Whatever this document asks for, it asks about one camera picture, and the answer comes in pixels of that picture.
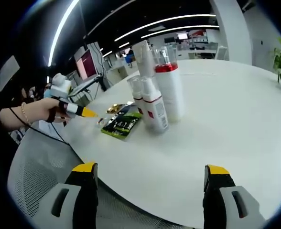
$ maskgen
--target cable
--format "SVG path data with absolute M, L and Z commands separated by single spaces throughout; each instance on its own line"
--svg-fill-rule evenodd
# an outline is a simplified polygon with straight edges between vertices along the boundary
M 93 101 L 93 97 L 91 95 L 91 90 L 88 90 L 88 94 L 89 94 L 89 97 L 91 97 L 91 100 Z
M 34 130 L 34 131 L 36 131 L 36 132 L 38 132 L 38 133 L 40 133 L 40 134 L 42 134 L 42 135 L 45 135 L 45 136 L 48 137 L 48 138 L 51 138 L 51 139 L 53 139 L 53 140 L 56 140 L 56 141 L 58 141 L 58 142 L 62 142 L 63 144 L 66 144 L 66 145 L 70 146 L 67 142 L 63 142 L 63 141 L 61 141 L 61 140 L 59 140 L 59 139 L 57 139 L 57 138 L 55 138 L 55 137 L 51 137 L 51 136 L 45 134 L 44 132 L 41 132 L 41 131 L 39 131 L 39 130 L 33 128 L 33 127 L 31 127 L 30 125 L 28 125 L 27 123 L 25 123 L 23 120 L 21 120 L 21 118 L 18 117 L 18 115 L 12 110 L 11 107 L 9 107 L 9 109 L 10 109 L 10 111 L 15 115 L 15 117 L 16 117 L 21 123 L 23 123 L 25 126 L 27 126 L 28 128 L 30 128 L 30 129 L 32 129 L 32 130 Z
M 100 50 L 97 48 L 97 46 L 96 46 L 96 43 L 93 43 L 94 44 L 94 47 L 96 48 L 96 50 L 98 51 L 98 52 L 100 52 Z M 97 54 L 97 52 L 93 49 L 93 51 L 96 53 L 96 55 L 97 55 L 97 58 L 98 58 L 98 63 L 99 63 L 99 56 L 98 56 L 98 54 Z M 103 76 L 105 76 L 105 78 L 107 79 L 107 81 L 112 85 L 112 86 L 114 86 L 114 84 L 108 79 L 108 77 L 107 77 L 107 75 L 106 74 L 104 74 L 104 67 L 103 67 L 103 59 L 102 59 L 102 55 L 100 55 L 100 60 L 101 60 L 101 63 L 99 63 L 100 64 L 100 66 L 102 67 L 102 70 L 103 70 Z
M 56 130 L 56 128 L 55 128 L 55 126 L 54 126 L 54 124 L 52 124 L 52 123 L 50 123 L 52 126 L 53 126 L 53 128 L 54 128 L 54 131 L 56 132 L 56 134 L 60 137 L 60 139 L 62 139 L 63 140 L 63 142 L 65 142 L 65 140 L 61 137 L 61 135 L 57 132 L 57 130 Z
M 99 89 L 99 84 L 97 86 L 97 90 L 96 90 L 96 94 L 95 94 L 94 100 L 96 99 L 96 96 L 97 96 L 97 93 L 98 93 L 98 89 Z

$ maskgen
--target ceiling light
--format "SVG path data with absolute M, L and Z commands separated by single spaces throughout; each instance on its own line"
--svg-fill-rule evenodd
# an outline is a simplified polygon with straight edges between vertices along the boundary
M 130 42 L 127 42 L 127 43 L 125 43 L 125 44 L 119 46 L 119 48 L 122 48 L 122 47 L 124 47 L 124 46 L 126 46 L 126 45 L 128 45 L 128 44 L 130 44 Z
M 58 29 L 55 32 L 55 36 L 54 36 L 54 40 L 53 40 L 53 44 L 51 45 L 51 49 L 50 49 L 50 54 L 49 54 L 49 61 L 48 61 L 48 67 L 51 66 L 51 62 L 53 61 L 53 56 L 54 56 L 54 50 L 55 50 L 55 46 L 56 43 L 59 39 L 61 30 L 64 27 L 64 24 L 68 18 L 68 16 L 70 15 L 70 13 L 72 12 L 72 10 L 74 9 L 74 7 L 76 6 L 76 4 L 79 2 L 79 0 L 73 0 L 72 3 L 69 5 L 69 7 L 67 8 L 63 18 L 60 21 L 60 24 L 58 26 Z
M 106 57 L 107 55 L 110 55 L 113 51 L 109 51 L 108 53 L 104 54 L 103 57 Z
M 218 25 L 191 25 L 191 26 L 183 26 L 183 27 L 177 27 L 177 28 L 172 28 L 172 29 L 167 29 L 167 30 L 162 30 L 162 31 L 150 33 L 148 35 L 142 36 L 141 38 L 150 37 L 150 36 L 162 33 L 162 32 L 167 32 L 167 31 L 172 31 L 172 30 L 183 30 L 183 29 L 188 29 L 188 28 L 203 28 L 203 27 L 219 28 Z
M 155 25 L 155 24 L 158 24 L 158 23 L 161 23 L 161 22 L 164 22 L 164 21 L 170 21 L 170 20 L 174 20 L 174 19 L 180 19 L 180 18 L 191 18 L 191 17 L 215 17 L 216 15 L 215 14 L 191 14 L 191 15 L 183 15 L 183 16 L 178 16 L 178 17 L 173 17 L 173 18 L 166 18 L 166 19 L 163 19 L 163 20 L 160 20 L 160 21 L 156 21 L 156 22 L 152 22 L 150 24 L 147 24 L 147 25 L 144 25 L 144 26 L 141 26 L 137 29 L 134 29 L 130 32 L 127 32 L 126 34 L 116 38 L 114 41 L 119 41 L 121 38 L 124 38 L 125 36 L 128 36 L 130 35 L 131 33 L 134 33 L 138 30 L 141 30 L 143 28 L 146 28 L 148 26 L 152 26 L 152 25 Z

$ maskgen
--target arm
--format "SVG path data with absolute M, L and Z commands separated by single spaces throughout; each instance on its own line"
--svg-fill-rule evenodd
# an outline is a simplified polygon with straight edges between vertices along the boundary
M 47 120 L 49 117 L 50 109 L 59 106 L 59 101 L 51 98 L 42 99 L 40 101 L 36 101 L 33 103 L 26 104 L 24 106 L 24 111 L 29 119 L 29 122 L 35 122 L 39 120 Z M 13 107 L 12 110 L 14 113 L 25 123 L 27 123 L 27 119 L 22 112 L 22 108 L 20 106 Z M 62 117 L 67 117 L 66 114 L 58 113 Z M 13 113 L 9 108 L 2 109 L 0 111 L 0 121 L 3 126 L 8 130 L 12 131 L 15 129 L 19 129 L 20 127 L 25 126 Z M 65 121 L 65 119 L 55 119 L 56 122 Z

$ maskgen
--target bottle cap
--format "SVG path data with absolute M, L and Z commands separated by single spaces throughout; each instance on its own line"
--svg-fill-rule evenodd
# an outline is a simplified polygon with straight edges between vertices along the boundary
M 142 41 L 132 47 L 140 75 L 154 76 L 154 59 L 147 41 Z
M 140 76 L 136 75 L 132 78 L 128 79 L 128 84 L 130 85 L 130 89 L 133 93 L 141 93 L 141 81 Z
M 166 65 L 176 63 L 175 50 L 172 46 L 163 46 L 153 50 L 156 65 Z
M 152 94 L 156 92 L 156 87 L 152 78 L 146 77 L 142 80 L 142 92 L 144 94 Z

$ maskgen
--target white spray bottle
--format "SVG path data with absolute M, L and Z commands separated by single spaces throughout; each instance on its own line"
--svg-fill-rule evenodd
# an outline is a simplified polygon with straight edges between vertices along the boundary
M 163 133 L 168 128 L 168 120 L 162 94 L 154 85 L 151 77 L 143 77 L 141 82 L 141 94 L 151 121 L 151 129 L 156 133 Z
M 145 102 L 142 98 L 141 94 L 141 81 L 140 81 L 140 76 L 136 75 L 130 79 L 127 80 L 130 89 L 132 91 L 134 103 L 137 106 L 139 113 L 142 114 L 142 120 L 144 121 L 145 125 L 147 128 L 151 127 L 151 120 L 149 118 L 148 112 L 145 108 Z

